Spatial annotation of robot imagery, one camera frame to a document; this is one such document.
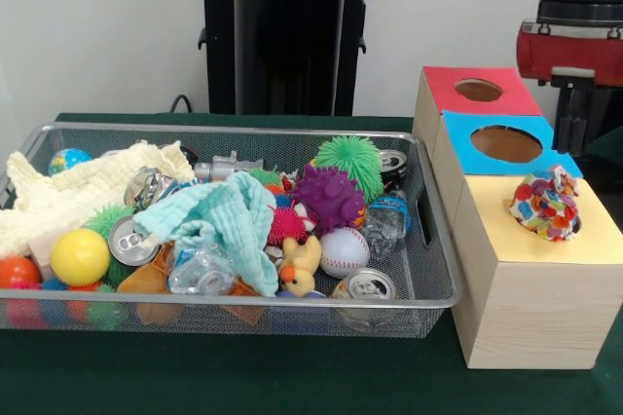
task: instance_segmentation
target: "wooden box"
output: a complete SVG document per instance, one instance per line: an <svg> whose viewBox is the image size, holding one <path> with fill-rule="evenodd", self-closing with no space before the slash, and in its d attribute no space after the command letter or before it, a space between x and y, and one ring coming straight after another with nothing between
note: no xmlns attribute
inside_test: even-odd
<svg viewBox="0 0 623 415"><path fill-rule="evenodd" d="M588 183L575 239L551 243L503 205L522 176L467 176L454 239L465 273L453 309L470 368L586 369L623 301L623 235Z"/></svg>
<svg viewBox="0 0 623 415"><path fill-rule="evenodd" d="M540 116L514 68L425 67L421 72L413 134L434 153L444 111Z"/></svg>
<svg viewBox="0 0 623 415"><path fill-rule="evenodd" d="M554 165L582 175L569 155L551 149L554 133L543 117L449 111L443 116L431 164L451 228L465 175L524 175Z"/></svg>

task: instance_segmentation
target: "rubber duck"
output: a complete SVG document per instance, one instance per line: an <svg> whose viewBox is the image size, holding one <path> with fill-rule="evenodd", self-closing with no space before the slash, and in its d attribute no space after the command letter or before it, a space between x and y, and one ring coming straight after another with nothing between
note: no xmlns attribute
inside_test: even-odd
<svg viewBox="0 0 623 415"><path fill-rule="evenodd" d="M293 238L283 241L283 262L279 267L281 288L301 298L315 290L313 274L320 265L322 247L317 237L311 236L304 245Z"/></svg>

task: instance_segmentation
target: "yellow box top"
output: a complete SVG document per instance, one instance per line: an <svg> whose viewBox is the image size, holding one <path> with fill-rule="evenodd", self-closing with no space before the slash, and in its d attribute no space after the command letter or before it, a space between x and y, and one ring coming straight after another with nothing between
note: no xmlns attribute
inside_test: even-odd
<svg viewBox="0 0 623 415"><path fill-rule="evenodd" d="M513 198L522 176L467 176L467 186L501 262L621 264L623 234L584 179L578 179L575 202L581 227L574 239L553 243L530 232L510 214L504 200Z"/></svg>

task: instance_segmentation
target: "yellow ball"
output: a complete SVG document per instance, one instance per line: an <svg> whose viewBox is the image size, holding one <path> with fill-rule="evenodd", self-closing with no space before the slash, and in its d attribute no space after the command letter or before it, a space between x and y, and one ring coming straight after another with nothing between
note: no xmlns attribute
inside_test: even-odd
<svg viewBox="0 0 623 415"><path fill-rule="evenodd" d="M108 244L93 230L79 228L60 237L50 256L50 266L61 282L70 286L91 285L110 265Z"/></svg>

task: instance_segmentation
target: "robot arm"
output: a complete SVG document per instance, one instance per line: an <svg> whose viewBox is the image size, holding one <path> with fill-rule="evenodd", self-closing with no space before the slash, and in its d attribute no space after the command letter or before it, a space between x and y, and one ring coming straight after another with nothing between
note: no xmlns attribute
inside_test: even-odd
<svg viewBox="0 0 623 415"><path fill-rule="evenodd" d="M581 155L623 88L623 0L540 0L517 41L522 77L560 89L554 148Z"/></svg>

